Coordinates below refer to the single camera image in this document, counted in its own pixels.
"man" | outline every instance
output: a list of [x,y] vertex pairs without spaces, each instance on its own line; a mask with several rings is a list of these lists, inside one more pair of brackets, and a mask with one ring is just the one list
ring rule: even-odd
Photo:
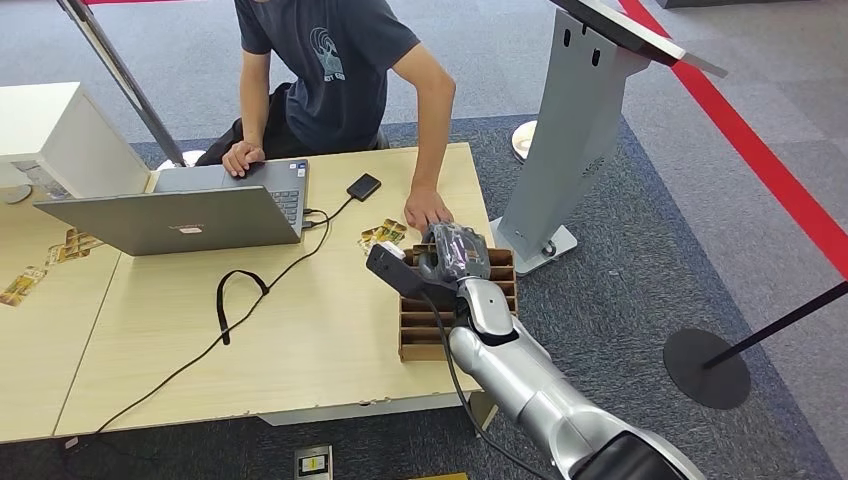
[[[235,0],[241,30],[242,118],[198,161],[233,176],[266,158],[378,147],[388,69],[418,96],[418,160],[407,223],[453,220],[437,192],[456,85],[385,0]],[[270,99],[273,50],[298,80]]]

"cardboard divider organizer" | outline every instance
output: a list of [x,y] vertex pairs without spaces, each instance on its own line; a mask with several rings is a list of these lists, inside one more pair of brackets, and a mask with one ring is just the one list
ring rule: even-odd
[[[416,245],[413,249],[405,250],[404,261],[418,270],[417,258],[413,251],[427,248],[426,245]],[[512,251],[507,249],[490,248],[489,261],[492,271],[489,280],[495,282],[506,296],[507,304],[513,315],[518,312],[518,292],[516,291],[515,270]],[[445,333],[449,334],[456,320],[452,311],[439,311]],[[400,298],[400,328],[398,332],[398,354],[402,362],[413,361],[444,361],[445,351],[439,336],[439,327],[433,312],[426,303],[420,300]]]

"black stanchion base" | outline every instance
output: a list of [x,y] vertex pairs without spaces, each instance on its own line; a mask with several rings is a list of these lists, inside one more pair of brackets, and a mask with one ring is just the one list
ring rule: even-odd
[[730,410],[745,403],[751,392],[751,376],[742,357],[736,355],[705,370],[707,360],[730,348],[730,344],[703,330],[687,328],[668,337],[663,349],[665,369],[677,388],[710,408]]

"red tape line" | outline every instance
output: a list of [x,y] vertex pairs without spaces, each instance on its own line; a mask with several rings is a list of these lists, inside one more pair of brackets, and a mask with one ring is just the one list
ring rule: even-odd
[[101,5],[104,3],[149,3],[149,2],[178,2],[180,0],[82,0],[86,5]]
[[[630,18],[670,38],[639,0],[619,0],[619,3]],[[848,280],[848,234],[792,176],[703,72],[683,62],[671,70],[801,230]]]

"silver robotic arm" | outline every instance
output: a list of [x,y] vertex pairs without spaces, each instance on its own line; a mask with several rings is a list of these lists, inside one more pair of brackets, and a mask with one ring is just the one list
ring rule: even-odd
[[566,480],[703,480],[665,439],[633,427],[590,402],[511,314],[488,277],[485,241],[458,225],[434,226],[419,272],[391,244],[375,245],[366,266],[407,298],[450,306],[448,337],[457,365],[518,424]]
[[703,479],[665,439],[633,427],[580,394],[507,306],[500,287],[460,280],[466,326],[451,330],[456,364],[550,455],[569,480]]

